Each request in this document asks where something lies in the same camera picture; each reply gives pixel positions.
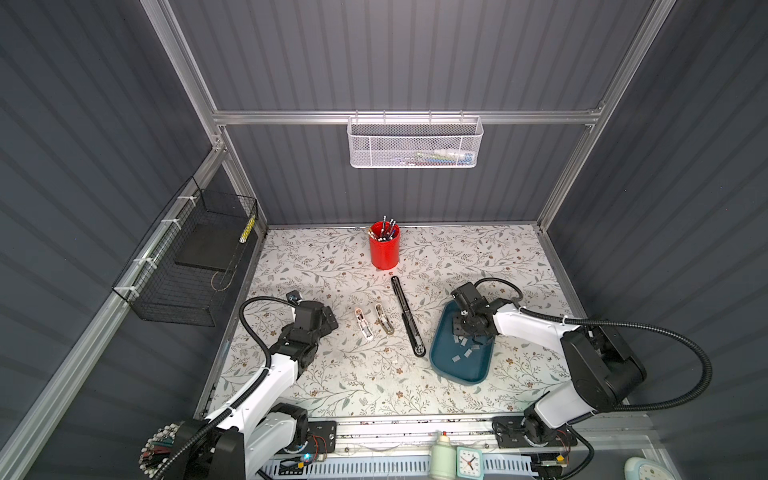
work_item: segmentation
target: clock face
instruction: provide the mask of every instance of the clock face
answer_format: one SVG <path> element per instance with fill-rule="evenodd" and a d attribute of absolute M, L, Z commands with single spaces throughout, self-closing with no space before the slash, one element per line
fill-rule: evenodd
<path fill-rule="evenodd" d="M 458 451 L 458 473 L 465 477 L 481 478 L 480 454 L 472 450 Z"/>

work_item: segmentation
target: floral tablecloth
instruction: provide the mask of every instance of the floral tablecloth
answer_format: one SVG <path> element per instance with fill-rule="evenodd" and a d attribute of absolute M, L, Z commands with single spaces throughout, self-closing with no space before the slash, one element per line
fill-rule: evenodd
<path fill-rule="evenodd" d="M 390 277 L 400 277 L 428 354 L 416 358 L 402 325 Z M 413 227 L 402 229 L 400 263 L 377 270 L 361 229 L 271 230 L 259 259 L 251 296 L 283 297 L 298 289 L 305 300 L 333 308 L 339 328 L 320 341 L 313 364 L 283 398 L 310 416 L 414 415 L 521 411 L 546 389 L 568 379 L 564 360 L 541 346 L 497 337 L 488 378 L 476 386 L 451 382 L 432 370 L 429 347 L 450 292 L 484 276 L 510 280 L 524 303 L 550 314 L 570 313 L 533 226 Z M 495 284 L 489 298 L 509 295 Z M 378 325 L 366 342 L 354 316 L 360 306 L 370 323 L 381 302 L 395 326 Z M 290 309 L 260 302 L 247 310 L 253 328 L 271 345 Z M 226 402 L 263 364 L 256 343 L 238 325 L 211 408 Z"/>

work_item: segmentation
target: teal plastic tray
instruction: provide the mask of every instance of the teal plastic tray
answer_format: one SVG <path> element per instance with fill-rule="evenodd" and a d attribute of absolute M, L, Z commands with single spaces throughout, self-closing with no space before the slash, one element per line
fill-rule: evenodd
<path fill-rule="evenodd" d="M 494 338 L 475 337 L 477 342 L 483 345 L 478 345 L 472 338 L 467 338 L 465 345 L 462 345 L 461 341 L 456 342 L 453 335 L 454 313 L 458 313 L 458 305 L 451 300 L 442 311 L 442 318 L 435 332 L 435 339 L 432 341 L 432 349 L 429 351 L 429 362 L 439 375 L 449 380 L 462 385 L 476 385 L 488 376 Z M 472 353 L 466 356 L 469 349 L 472 349 Z M 453 359 L 456 356 L 459 359 L 454 362 Z"/>

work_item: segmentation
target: white wire mesh basket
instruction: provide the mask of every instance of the white wire mesh basket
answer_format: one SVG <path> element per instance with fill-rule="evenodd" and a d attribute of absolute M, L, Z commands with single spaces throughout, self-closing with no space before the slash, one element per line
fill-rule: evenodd
<path fill-rule="evenodd" d="M 383 114 L 349 117 L 346 132 L 354 168 L 472 168 L 483 130 L 477 116 Z"/>

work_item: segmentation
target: green bottle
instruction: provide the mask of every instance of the green bottle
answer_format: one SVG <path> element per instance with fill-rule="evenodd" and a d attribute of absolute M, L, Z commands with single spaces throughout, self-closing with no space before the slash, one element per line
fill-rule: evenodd
<path fill-rule="evenodd" d="M 445 434 L 440 435 L 432 446 L 429 462 L 429 477 L 436 480 L 454 480 L 456 478 L 456 449 Z"/>

